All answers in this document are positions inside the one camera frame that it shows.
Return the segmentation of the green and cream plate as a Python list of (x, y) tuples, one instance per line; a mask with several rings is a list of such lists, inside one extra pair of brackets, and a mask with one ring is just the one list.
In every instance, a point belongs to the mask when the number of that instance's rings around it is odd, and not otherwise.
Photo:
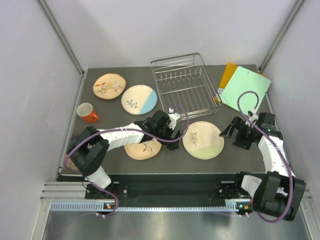
[(182, 138), (185, 150), (194, 158), (210, 160), (217, 157), (224, 148), (224, 138), (220, 129), (207, 121), (197, 121), (189, 125)]

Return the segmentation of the bird plate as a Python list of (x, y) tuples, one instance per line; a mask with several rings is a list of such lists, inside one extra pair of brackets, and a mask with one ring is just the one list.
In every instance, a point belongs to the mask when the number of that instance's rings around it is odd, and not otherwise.
[(107, 73), (95, 81), (92, 90), (96, 97), (103, 100), (112, 100), (123, 93), (126, 83), (126, 80), (119, 74)]
[(162, 148), (155, 138), (143, 143), (130, 143), (124, 146), (126, 154), (137, 161), (143, 161), (156, 156)]

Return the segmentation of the blue and cream plate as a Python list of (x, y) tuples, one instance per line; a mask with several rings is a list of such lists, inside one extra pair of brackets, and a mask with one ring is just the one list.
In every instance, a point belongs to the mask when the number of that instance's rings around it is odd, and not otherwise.
[(157, 93), (147, 85), (134, 85), (121, 97), (123, 109), (132, 115), (144, 115), (154, 109), (158, 101)]

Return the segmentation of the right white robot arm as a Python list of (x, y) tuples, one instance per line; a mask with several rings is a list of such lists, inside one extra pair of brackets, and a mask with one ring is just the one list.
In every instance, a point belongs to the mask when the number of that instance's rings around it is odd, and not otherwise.
[(252, 210), (271, 217), (293, 221), (306, 190), (303, 180), (295, 177), (283, 150), (283, 135), (275, 127), (275, 115), (261, 112), (249, 113), (250, 124), (240, 117), (233, 118), (220, 137), (230, 138), (237, 130), (234, 146), (249, 150), (256, 143), (261, 152), (265, 175), (254, 176), (249, 172), (236, 174), (231, 188), (233, 195), (252, 199)]

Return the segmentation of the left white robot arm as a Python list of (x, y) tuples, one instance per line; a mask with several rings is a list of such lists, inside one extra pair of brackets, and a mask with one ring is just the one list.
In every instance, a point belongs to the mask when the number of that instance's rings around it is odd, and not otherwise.
[(98, 195), (109, 198), (114, 187), (102, 167), (106, 153), (128, 144), (142, 144), (151, 140), (157, 140), (171, 151), (176, 150), (183, 137), (181, 130), (173, 136), (180, 120), (181, 115), (170, 108), (169, 113), (158, 110), (145, 120), (123, 127), (98, 130), (89, 126), (69, 145), (66, 159), (70, 159), (81, 175), (96, 186)]

